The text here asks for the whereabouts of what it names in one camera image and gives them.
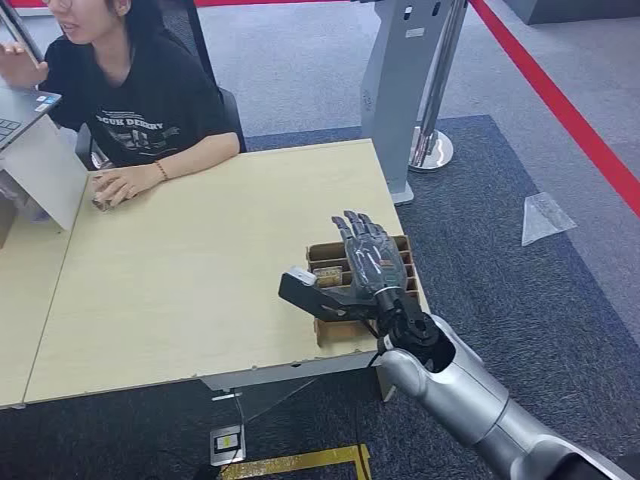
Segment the person's right hand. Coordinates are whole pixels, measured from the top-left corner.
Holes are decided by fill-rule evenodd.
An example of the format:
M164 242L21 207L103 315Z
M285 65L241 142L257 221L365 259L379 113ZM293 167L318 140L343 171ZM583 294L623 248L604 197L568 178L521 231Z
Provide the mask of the person's right hand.
M1 77L10 86L35 88L46 80L48 73L47 62L35 63L20 43L1 44Z

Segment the person's left hand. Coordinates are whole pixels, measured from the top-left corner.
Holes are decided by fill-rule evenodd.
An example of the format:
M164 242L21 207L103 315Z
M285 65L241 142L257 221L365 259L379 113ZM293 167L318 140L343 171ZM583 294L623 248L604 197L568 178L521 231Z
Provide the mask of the person's left hand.
M166 180L156 164L104 170L94 176L93 202L102 209L115 208Z

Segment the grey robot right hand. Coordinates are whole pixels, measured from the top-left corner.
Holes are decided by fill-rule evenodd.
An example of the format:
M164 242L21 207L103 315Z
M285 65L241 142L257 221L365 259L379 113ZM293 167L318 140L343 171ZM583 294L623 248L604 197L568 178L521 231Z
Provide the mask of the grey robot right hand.
M345 210L331 221L342 238L357 298L370 299L388 288L405 289L406 268L393 238L365 213Z

